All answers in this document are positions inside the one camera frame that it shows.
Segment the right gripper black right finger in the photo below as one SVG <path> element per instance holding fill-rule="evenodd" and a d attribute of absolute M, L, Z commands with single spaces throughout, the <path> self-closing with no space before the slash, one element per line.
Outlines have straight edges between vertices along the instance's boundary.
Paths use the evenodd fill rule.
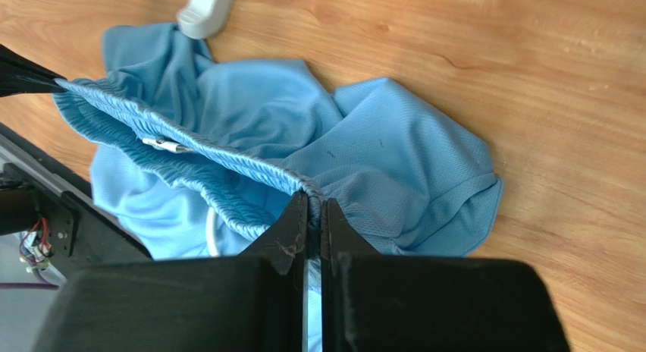
<path fill-rule="evenodd" d="M 544 282 L 511 259 L 385 256 L 321 209 L 326 351 L 568 351 Z"/>

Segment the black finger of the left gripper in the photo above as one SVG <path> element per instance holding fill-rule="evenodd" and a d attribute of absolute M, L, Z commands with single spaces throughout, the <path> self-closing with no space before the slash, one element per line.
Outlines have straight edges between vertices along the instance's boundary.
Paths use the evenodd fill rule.
<path fill-rule="evenodd" d="M 1 45 L 1 97 L 31 93 L 63 93 L 56 83 L 64 79 L 59 74 L 44 68 Z"/>

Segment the light blue shorts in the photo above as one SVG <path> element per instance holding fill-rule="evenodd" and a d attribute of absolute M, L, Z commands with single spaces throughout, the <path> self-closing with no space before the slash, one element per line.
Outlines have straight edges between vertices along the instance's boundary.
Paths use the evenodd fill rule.
<path fill-rule="evenodd" d="M 62 80 L 64 120 L 98 148 L 93 200 L 154 259 L 233 256 L 309 199 L 335 199 L 390 255 L 466 256 L 503 181 L 487 144 L 382 77 L 328 92 L 300 60 L 215 62 L 174 24 L 103 36 L 106 75 Z"/>

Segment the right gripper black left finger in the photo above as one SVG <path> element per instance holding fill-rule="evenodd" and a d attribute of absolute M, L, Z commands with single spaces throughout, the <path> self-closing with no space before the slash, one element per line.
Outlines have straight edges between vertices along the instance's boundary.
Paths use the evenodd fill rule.
<path fill-rule="evenodd" d="M 36 351 L 305 351 L 308 200 L 236 256 L 95 266 L 61 289 Z"/>

